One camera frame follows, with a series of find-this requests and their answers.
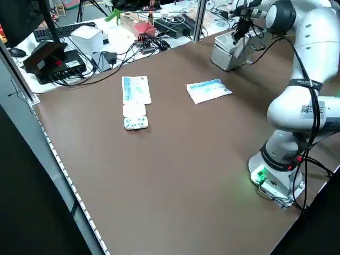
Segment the white desk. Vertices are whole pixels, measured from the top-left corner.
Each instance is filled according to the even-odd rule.
[[[218,5],[225,4],[225,1],[221,1],[221,0],[215,1],[215,2],[216,2],[215,7],[217,7]],[[213,7],[213,4],[207,5],[207,10],[210,10],[212,7]],[[183,1],[183,2],[176,3],[176,5],[173,4],[173,3],[172,4],[166,4],[166,5],[163,5],[162,8],[165,9],[165,10],[168,10],[168,11],[182,11],[182,10],[188,10],[189,4],[188,4],[188,2]],[[217,16],[215,16],[211,13],[208,14],[208,12],[206,12],[206,15],[212,15],[212,19],[210,19],[211,20],[210,25],[205,26],[205,28],[208,32],[208,35],[213,35],[213,34],[221,32],[223,30],[228,29],[228,25],[226,25],[224,27],[219,27],[216,24],[214,24],[214,22],[213,22],[214,18],[220,19],[220,17],[217,17]],[[154,17],[159,18],[160,13],[154,13]],[[112,19],[110,22],[106,22],[104,20],[104,18],[91,20],[91,21],[95,22],[99,29],[103,30],[104,33],[108,34],[109,44],[104,45],[104,47],[102,48],[102,51],[116,52],[118,54],[117,58],[123,59],[124,55],[119,55],[119,54],[125,53],[127,51],[127,49],[133,44],[134,40],[136,39],[134,37],[134,35],[131,32],[129,32],[128,30],[126,30],[125,28],[123,28],[122,26],[117,25],[115,18]],[[180,46],[180,45],[184,45],[184,44],[191,41],[189,38],[184,37],[184,36],[179,38],[179,39],[173,39],[169,36],[162,36],[162,39],[167,41],[172,48]],[[76,47],[70,41],[70,38],[61,38],[61,41],[65,41],[69,45],[66,48],[66,50],[76,49]],[[32,33],[25,41],[20,43],[17,46],[17,48],[22,49],[27,54],[29,54],[30,52],[32,52],[32,50],[37,45],[38,45],[38,42],[36,42],[35,37]],[[126,57],[128,58],[132,55],[133,55],[133,52],[130,51],[130,52],[128,52]],[[138,59],[141,59],[141,58],[144,58],[144,57],[147,57],[147,56],[149,56],[149,55],[142,55],[141,53],[138,53],[138,54],[135,55],[134,60],[138,60]],[[19,67],[21,67],[23,65],[22,62],[27,57],[20,58],[20,59],[16,59],[16,58],[13,58],[13,59],[16,62],[16,64]],[[88,61],[86,63],[87,63],[86,73],[88,73],[92,69],[92,65]],[[117,61],[117,63],[113,67],[116,67],[120,64],[121,64],[121,61]],[[53,90],[56,87],[60,86],[60,85],[53,84],[53,83],[40,84],[34,74],[27,73],[22,68],[19,68],[19,70],[21,71],[23,77],[25,78],[25,80],[26,80],[28,86],[30,87],[30,89],[32,90],[32,92],[44,93],[44,92],[48,92],[48,91]],[[73,82],[73,81],[76,81],[76,80],[79,80],[79,78],[77,78],[77,79],[67,79],[67,82]]]

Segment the gray device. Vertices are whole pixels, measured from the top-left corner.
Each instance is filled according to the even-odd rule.
[[[100,72],[105,72],[107,70],[112,69],[111,65],[108,63],[108,61],[105,58],[105,54],[102,52],[93,53],[92,61],[94,61],[97,64],[98,70]]]

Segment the small bottle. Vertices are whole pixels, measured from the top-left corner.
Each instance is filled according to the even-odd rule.
[[[152,11],[149,12],[148,19],[149,19],[149,23],[154,25],[154,14]]]

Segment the table surface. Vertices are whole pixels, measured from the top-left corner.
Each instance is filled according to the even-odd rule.
[[[222,0],[216,0],[216,5],[215,7],[222,6],[221,8],[226,8],[224,1]],[[214,5],[207,5],[207,10],[210,10]],[[189,10],[189,2],[183,1],[183,2],[178,2],[176,5],[172,4],[166,4],[162,6],[163,9],[168,10],[168,11],[188,11]],[[209,17],[207,18],[208,24],[205,26],[208,35],[214,35],[218,32],[221,32],[225,29],[228,28],[228,24],[226,24],[225,27],[219,27],[216,24],[213,23],[213,18],[220,19],[219,17],[207,12],[206,15]],[[155,18],[160,17],[160,13],[155,12],[154,13]],[[95,20],[89,20],[89,21],[84,21],[84,22],[94,22],[99,29],[101,29],[104,33],[108,34],[108,39],[109,39],[109,44],[104,45],[101,51],[107,51],[107,52],[116,52],[117,54],[122,54],[125,53],[128,48],[133,44],[134,40],[136,39],[133,35],[133,33],[129,32],[126,30],[124,27],[121,25],[116,24],[116,19],[111,20],[110,22],[106,22],[104,18],[101,19],[95,19]],[[169,36],[163,36],[162,37],[165,41],[167,41],[172,48],[186,44],[190,42],[191,40],[188,37],[180,37],[179,39],[173,39]],[[68,44],[68,47],[66,48],[67,50],[73,50],[76,49],[70,38],[62,38],[61,41],[64,41]],[[32,33],[25,41],[20,43],[17,48],[24,50],[28,56],[30,55],[30,52],[38,45],[39,43],[36,42],[34,34]],[[129,56],[132,56],[133,52],[130,51],[127,55],[127,58]],[[149,55],[142,55],[141,53],[136,54],[135,60],[147,57]],[[22,62],[27,58],[13,58],[15,63],[21,67],[23,64]],[[92,70],[92,65],[86,61],[85,58],[83,58],[84,62],[87,64],[87,70],[84,73],[89,73]],[[116,67],[121,64],[121,61],[117,61],[117,63],[113,66]],[[35,93],[44,93],[47,91],[51,91],[55,89],[56,87],[60,87],[61,85],[56,84],[56,83],[48,83],[48,84],[40,84],[34,74],[27,73],[24,69],[19,68],[21,71],[23,77],[25,78],[28,86],[30,89],[35,92]],[[74,82],[79,80],[79,78],[75,79],[68,79],[68,82]]]
[[[190,42],[35,106],[111,254],[268,254],[299,214],[259,197],[248,171],[274,131],[266,111],[288,83],[291,49],[280,42],[256,65],[225,73],[210,61],[213,45]],[[127,132],[121,77],[139,75],[148,76],[150,126]],[[195,105],[185,84],[212,79],[233,93]],[[335,169],[339,145],[335,135],[311,156]],[[309,167],[308,203],[325,180]]]

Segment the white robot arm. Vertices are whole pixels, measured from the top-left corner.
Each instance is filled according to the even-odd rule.
[[[268,32],[282,36],[295,33],[295,49],[310,79],[304,79],[300,62],[294,56],[288,86],[268,108],[268,121],[278,130],[249,160],[251,181],[286,208],[293,203],[293,193],[297,197],[304,190],[298,164],[300,154],[307,149],[314,121],[309,87],[318,96],[322,85],[338,71],[339,6],[328,0],[236,0],[231,15],[242,16],[245,7],[248,11],[257,8],[267,12]],[[318,97],[318,102],[320,128],[315,143],[340,131],[340,98]]]

